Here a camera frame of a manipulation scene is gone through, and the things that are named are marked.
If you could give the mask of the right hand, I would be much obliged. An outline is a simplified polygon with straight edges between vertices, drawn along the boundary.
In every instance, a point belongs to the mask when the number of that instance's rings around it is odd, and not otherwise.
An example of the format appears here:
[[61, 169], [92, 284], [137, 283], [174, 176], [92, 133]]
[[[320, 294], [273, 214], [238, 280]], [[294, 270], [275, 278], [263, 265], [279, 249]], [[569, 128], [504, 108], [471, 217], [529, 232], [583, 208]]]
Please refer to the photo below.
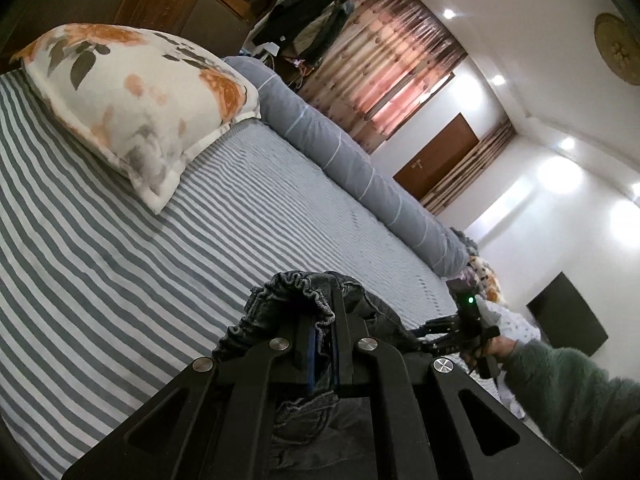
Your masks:
[[469, 371], [478, 369], [477, 362], [481, 359], [492, 356], [498, 362], [504, 362], [513, 352], [516, 341], [506, 336], [498, 336], [489, 339], [483, 348], [477, 348], [471, 351], [463, 351], [459, 354], [460, 358], [465, 362]]

